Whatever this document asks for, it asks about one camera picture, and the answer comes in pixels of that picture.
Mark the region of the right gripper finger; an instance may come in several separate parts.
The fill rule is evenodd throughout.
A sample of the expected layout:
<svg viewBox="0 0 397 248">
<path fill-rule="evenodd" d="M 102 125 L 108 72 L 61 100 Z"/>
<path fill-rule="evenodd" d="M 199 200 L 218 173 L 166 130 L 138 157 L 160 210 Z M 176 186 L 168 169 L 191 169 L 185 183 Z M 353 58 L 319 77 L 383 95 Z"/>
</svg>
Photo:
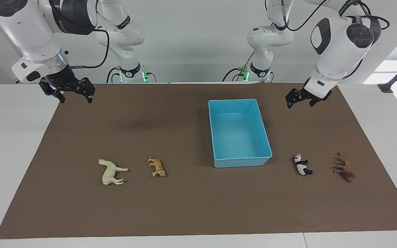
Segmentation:
<svg viewBox="0 0 397 248">
<path fill-rule="evenodd" d="M 93 101 L 92 98 L 93 98 L 93 96 L 95 94 L 95 87 L 91 83 L 89 78 L 85 77 L 85 78 L 82 78 L 81 80 L 77 81 L 77 86 L 76 86 L 75 92 L 77 94 L 82 95 L 83 97 L 85 97 L 87 102 L 89 104 L 91 104 L 92 101 Z"/>
<path fill-rule="evenodd" d="M 40 80 L 39 86 L 45 95 L 58 99 L 60 103 L 65 103 L 65 97 L 63 96 L 60 87 L 52 86 L 47 80 Z"/>
</svg>

